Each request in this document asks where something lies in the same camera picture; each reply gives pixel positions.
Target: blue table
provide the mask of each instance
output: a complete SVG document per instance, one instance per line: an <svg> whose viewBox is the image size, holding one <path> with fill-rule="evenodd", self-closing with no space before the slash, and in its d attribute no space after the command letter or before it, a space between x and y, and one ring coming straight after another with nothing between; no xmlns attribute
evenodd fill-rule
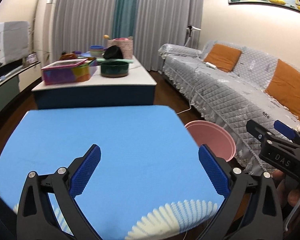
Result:
<svg viewBox="0 0 300 240"><path fill-rule="evenodd" d="M92 144L101 161L75 200L104 240L164 239L207 220L224 200L167 106L30 111L0 156L1 198L17 210L30 171L54 173ZM55 198L51 203L69 232Z"/></svg>

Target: finger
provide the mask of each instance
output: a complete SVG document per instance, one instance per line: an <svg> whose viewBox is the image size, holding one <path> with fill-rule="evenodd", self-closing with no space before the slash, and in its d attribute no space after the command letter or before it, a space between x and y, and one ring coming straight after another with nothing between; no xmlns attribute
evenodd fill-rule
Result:
<svg viewBox="0 0 300 240"><path fill-rule="evenodd" d="M285 174L282 171L275 170L272 174L272 177L275 180L283 180L285 178Z"/></svg>
<svg viewBox="0 0 300 240"><path fill-rule="evenodd" d="M287 204L288 192L285 190L285 180L282 180L277 187L279 202L281 207L284 207Z"/></svg>
<svg viewBox="0 0 300 240"><path fill-rule="evenodd" d="M288 202L291 206L295 206L300 198L300 189L293 189L288 195Z"/></svg>

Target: colorful box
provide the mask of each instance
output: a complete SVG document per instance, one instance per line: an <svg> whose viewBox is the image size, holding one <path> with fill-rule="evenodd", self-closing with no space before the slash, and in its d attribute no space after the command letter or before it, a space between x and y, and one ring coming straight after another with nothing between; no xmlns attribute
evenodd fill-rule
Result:
<svg viewBox="0 0 300 240"><path fill-rule="evenodd" d="M41 69L45 85L84 82L97 70L97 61L88 59L61 60Z"/></svg>

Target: white pattern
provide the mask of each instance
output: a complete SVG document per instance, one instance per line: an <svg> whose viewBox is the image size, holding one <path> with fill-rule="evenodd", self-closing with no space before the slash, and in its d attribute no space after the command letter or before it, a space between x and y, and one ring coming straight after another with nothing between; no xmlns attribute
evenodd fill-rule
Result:
<svg viewBox="0 0 300 240"><path fill-rule="evenodd" d="M13 207L13 211L18 214L18 210L19 210L19 203L18 204L15 204L14 207Z"/></svg>
<svg viewBox="0 0 300 240"><path fill-rule="evenodd" d="M58 223L59 223L62 231L72 235L72 232L71 232L71 230L70 230L70 228L69 228L69 226L68 226L68 224L67 224L67 222L66 222L66 220L65 220L65 218L64 218L64 216L63 216L63 214L60 210L60 208L58 208L58 207L54 208L54 206L52 206L52 209L54 211L54 214L55 214L55 216L58 220Z"/></svg>
<svg viewBox="0 0 300 240"><path fill-rule="evenodd" d="M208 204L200 200L165 204L143 216L124 239L166 239L196 227L214 216L217 210L218 205L211 201Z"/></svg>

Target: orange pillow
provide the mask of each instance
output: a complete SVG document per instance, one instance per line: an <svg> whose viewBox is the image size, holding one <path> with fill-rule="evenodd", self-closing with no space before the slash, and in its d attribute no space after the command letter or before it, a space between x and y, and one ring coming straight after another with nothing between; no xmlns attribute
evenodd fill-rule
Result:
<svg viewBox="0 0 300 240"><path fill-rule="evenodd" d="M279 59L265 92L297 115L300 121L300 73L296 69Z"/></svg>
<svg viewBox="0 0 300 240"><path fill-rule="evenodd" d="M235 64L237 64L240 55L241 50L239 49L215 44L203 61L212 63L224 72L231 72Z"/></svg>

